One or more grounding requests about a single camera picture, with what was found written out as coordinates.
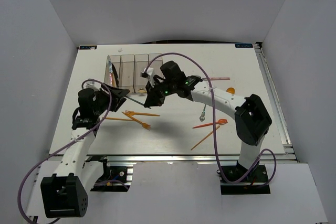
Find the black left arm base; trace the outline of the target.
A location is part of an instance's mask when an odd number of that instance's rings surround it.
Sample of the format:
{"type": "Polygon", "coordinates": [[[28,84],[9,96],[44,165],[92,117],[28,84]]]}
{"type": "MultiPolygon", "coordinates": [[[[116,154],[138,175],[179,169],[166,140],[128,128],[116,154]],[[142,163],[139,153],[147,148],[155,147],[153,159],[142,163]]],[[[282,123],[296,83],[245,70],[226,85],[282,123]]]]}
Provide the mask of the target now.
{"type": "Polygon", "coordinates": [[[107,156],[90,156],[82,167],[82,178],[89,179],[92,192],[127,192],[130,188],[129,167],[112,164],[107,156]]]}

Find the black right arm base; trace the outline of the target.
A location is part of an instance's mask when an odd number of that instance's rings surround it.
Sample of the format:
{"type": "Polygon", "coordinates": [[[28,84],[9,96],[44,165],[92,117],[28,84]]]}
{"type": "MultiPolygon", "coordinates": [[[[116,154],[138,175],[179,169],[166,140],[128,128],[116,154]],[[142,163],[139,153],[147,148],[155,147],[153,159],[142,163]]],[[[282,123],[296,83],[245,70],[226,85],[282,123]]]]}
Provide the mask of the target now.
{"type": "MultiPolygon", "coordinates": [[[[244,171],[236,165],[222,166],[226,178],[236,181],[241,178],[244,171]]],[[[219,169],[216,171],[220,178],[220,190],[222,195],[267,195],[270,194],[270,186],[264,185],[268,181],[265,165],[258,165],[242,181],[236,184],[227,183],[221,176],[219,169]]]]}

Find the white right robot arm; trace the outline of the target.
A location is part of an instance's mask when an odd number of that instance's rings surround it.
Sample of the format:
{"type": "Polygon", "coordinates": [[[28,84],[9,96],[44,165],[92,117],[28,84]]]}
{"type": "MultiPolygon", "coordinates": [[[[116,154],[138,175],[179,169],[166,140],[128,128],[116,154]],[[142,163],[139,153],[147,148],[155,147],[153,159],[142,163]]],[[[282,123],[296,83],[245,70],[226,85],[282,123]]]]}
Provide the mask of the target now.
{"type": "Polygon", "coordinates": [[[166,62],[160,69],[163,78],[156,75],[153,68],[141,72],[141,77],[148,80],[144,106],[162,106],[167,96],[177,94],[180,98],[202,103],[225,113],[235,121],[237,136],[242,141],[237,175],[245,182],[255,177],[261,144],[272,124],[261,98],[255,94],[241,97],[211,88],[199,76],[186,76],[174,61],[166,62]]]}

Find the black knife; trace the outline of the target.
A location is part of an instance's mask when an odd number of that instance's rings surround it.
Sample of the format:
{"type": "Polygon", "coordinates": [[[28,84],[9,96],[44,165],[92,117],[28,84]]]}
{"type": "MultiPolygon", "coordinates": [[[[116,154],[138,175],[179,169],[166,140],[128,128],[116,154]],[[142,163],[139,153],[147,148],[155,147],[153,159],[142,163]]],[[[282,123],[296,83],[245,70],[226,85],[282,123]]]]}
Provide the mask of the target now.
{"type": "Polygon", "coordinates": [[[112,67],[112,74],[113,74],[113,77],[114,77],[114,82],[115,82],[115,87],[118,88],[119,87],[119,79],[118,79],[118,73],[117,73],[117,70],[114,66],[113,63],[111,63],[111,67],[112,67]]]}

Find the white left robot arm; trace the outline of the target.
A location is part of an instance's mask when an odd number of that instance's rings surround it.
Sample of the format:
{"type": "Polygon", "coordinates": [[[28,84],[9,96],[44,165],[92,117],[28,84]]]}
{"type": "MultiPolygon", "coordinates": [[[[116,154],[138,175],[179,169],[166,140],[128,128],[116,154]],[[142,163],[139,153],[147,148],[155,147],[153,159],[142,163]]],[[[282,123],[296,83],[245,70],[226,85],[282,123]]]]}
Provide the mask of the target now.
{"type": "Polygon", "coordinates": [[[69,146],[59,165],[40,184],[47,218],[83,217],[88,208],[88,192],[96,181],[110,178],[111,168],[99,161],[86,162],[99,125],[109,112],[116,112],[126,101],[128,89],[102,84],[78,92],[78,104],[72,115],[69,146]]]}

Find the orange plastic knife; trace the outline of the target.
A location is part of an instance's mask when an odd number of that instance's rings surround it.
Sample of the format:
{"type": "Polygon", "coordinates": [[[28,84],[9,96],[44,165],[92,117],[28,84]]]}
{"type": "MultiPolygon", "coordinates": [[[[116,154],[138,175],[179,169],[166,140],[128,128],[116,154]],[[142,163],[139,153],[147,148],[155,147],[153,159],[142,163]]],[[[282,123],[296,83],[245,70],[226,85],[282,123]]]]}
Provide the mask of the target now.
{"type": "Polygon", "coordinates": [[[111,84],[113,87],[118,87],[118,75],[115,72],[111,74],[111,84]]]}

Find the orange fork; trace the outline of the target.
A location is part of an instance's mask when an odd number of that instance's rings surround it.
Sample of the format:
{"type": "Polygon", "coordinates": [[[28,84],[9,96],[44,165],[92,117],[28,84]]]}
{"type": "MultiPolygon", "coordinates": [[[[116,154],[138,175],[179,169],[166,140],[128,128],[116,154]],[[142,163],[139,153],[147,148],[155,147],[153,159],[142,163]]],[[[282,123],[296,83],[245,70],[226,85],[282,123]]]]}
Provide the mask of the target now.
{"type": "Polygon", "coordinates": [[[124,112],[127,115],[134,116],[134,115],[142,115],[142,116],[160,116],[159,114],[153,114],[153,113],[144,113],[144,112],[134,112],[134,111],[125,111],[124,112]]]}
{"type": "Polygon", "coordinates": [[[146,124],[146,123],[144,123],[144,122],[142,122],[142,121],[136,119],[135,117],[133,117],[133,116],[131,116],[131,115],[125,113],[125,112],[122,112],[122,113],[123,113],[125,116],[127,116],[128,118],[130,118],[131,120],[133,120],[133,121],[139,123],[140,125],[142,125],[143,128],[145,128],[145,129],[147,129],[147,130],[150,130],[150,129],[151,129],[151,126],[150,126],[149,124],[146,124]]]}

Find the teal plastic knife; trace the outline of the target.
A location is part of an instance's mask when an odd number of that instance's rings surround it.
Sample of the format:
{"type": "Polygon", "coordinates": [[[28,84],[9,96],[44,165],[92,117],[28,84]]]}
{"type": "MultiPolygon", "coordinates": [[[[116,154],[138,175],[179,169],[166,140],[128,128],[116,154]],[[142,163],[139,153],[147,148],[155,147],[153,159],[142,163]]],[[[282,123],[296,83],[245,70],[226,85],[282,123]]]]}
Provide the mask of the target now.
{"type": "Polygon", "coordinates": [[[140,101],[138,101],[138,100],[136,100],[136,99],[134,99],[134,98],[131,98],[131,97],[129,97],[129,96],[126,96],[126,98],[127,98],[128,100],[130,100],[130,101],[136,103],[136,104],[139,104],[139,105],[143,106],[144,108],[152,109],[151,107],[146,107],[146,106],[144,105],[144,103],[142,103],[142,102],[140,102],[140,101]]]}

